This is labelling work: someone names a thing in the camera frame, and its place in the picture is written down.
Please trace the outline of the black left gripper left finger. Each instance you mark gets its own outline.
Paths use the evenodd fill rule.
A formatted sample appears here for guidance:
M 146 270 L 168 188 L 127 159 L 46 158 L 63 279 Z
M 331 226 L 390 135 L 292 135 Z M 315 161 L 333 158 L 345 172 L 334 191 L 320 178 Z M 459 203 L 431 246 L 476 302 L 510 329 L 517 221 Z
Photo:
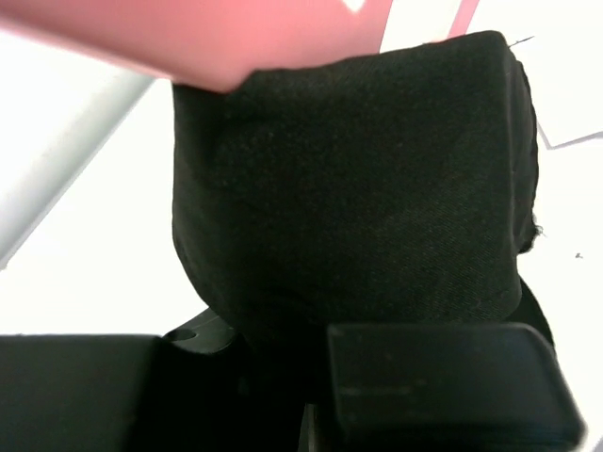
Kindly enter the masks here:
M 303 405 L 255 391 L 247 350 L 204 311 L 164 336 L 5 335 L 1 448 L 303 451 Z

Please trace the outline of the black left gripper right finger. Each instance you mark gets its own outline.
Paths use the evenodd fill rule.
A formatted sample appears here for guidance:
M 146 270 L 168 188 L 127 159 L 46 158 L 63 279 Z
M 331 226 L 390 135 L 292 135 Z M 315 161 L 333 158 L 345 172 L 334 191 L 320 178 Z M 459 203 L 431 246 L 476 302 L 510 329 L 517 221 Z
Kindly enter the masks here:
M 584 421 L 556 355 L 524 324 L 340 324 L 314 451 L 573 451 Z

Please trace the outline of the black shirt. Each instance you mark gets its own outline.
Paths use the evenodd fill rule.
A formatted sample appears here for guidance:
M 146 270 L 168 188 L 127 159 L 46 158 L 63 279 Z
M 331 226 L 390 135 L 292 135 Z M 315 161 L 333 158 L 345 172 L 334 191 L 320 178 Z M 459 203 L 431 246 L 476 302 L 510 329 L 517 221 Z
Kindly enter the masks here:
M 308 356 L 326 325 L 370 321 L 550 335 L 517 269 L 538 144 L 501 34 L 172 93 L 174 246 L 252 346 Z

